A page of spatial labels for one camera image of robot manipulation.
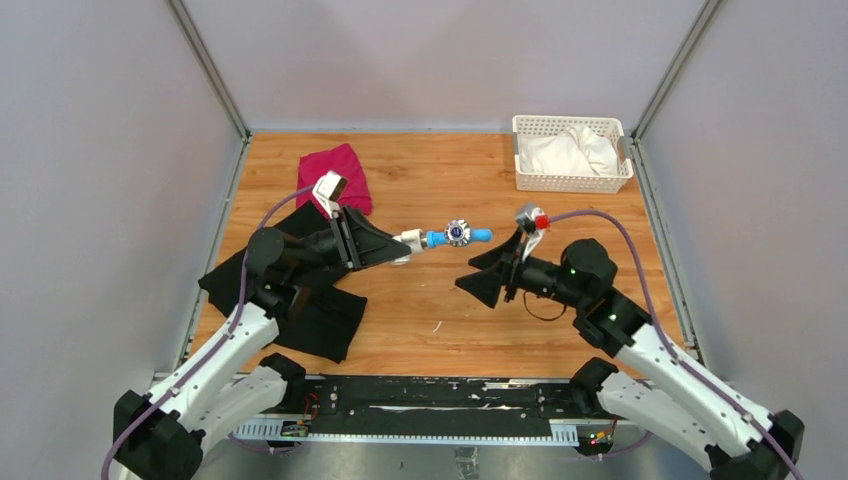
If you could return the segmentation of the blue water faucet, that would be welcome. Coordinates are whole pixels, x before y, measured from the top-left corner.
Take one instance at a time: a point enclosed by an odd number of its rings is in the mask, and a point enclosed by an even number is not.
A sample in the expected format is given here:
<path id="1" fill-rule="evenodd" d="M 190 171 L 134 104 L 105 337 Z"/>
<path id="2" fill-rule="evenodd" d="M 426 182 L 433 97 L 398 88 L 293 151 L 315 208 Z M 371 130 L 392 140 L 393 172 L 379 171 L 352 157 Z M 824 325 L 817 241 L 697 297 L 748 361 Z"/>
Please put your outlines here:
<path id="1" fill-rule="evenodd" d="M 472 243 L 489 243 L 494 234 L 490 229 L 473 228 L 464 219 L 453 219 L 439 231 L 430 230 L 424 234 L 427 248 L 450 246 L 463 248 Z"/>

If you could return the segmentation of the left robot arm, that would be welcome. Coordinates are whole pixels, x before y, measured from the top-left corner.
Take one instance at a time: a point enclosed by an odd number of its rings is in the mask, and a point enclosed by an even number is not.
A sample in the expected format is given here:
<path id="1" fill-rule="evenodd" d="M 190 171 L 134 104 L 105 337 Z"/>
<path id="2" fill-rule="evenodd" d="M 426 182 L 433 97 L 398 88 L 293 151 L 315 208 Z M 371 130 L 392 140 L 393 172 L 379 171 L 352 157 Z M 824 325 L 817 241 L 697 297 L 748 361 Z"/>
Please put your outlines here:
<path id="1" fill-rule="evenodd" d="M 298 411 L 307 389 L 284 356 L 268 357 L 238 382 L 231 378 L 314 305 L 303 277 L 403 263 L 428 246 L 422 230 L 391 235 L 353 208 L 332 212 L 326 222 L 301 237 L 270 226 L 254 232 L 239 264 L 228 319 L 166 380 L 144 395 L 128 391 L 116 403 L 103 478 L 118 462 L 141 479 L 190 479 L 204 455 L 254 415 L 274 406 Z"/>

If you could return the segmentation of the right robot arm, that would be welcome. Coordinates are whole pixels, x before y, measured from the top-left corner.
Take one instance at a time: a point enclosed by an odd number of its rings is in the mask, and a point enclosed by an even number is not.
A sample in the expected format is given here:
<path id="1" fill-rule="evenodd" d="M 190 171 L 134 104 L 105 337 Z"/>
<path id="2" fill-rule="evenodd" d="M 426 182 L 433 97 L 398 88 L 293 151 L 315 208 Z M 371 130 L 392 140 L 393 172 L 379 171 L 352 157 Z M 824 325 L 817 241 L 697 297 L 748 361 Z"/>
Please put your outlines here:
<path id="1" fill-rule="evenodd" d="M 614 287 L 617 266 L 599 242 L 572 242 L 559 263 L 529 255 L 527 247 L 522 231 L 515 231 L 472 258 L 474 273 L 455 284 L 490 308 L 522 291 L 574 309 L 573 325 L 589 345 L 650 382 L 594 357 L 571 379 L 577 413 L 630 420 L 687 454 L 712 479 L 797 476 L 803 422 L 745 397 L 675 344 L 648 311 Z"/>

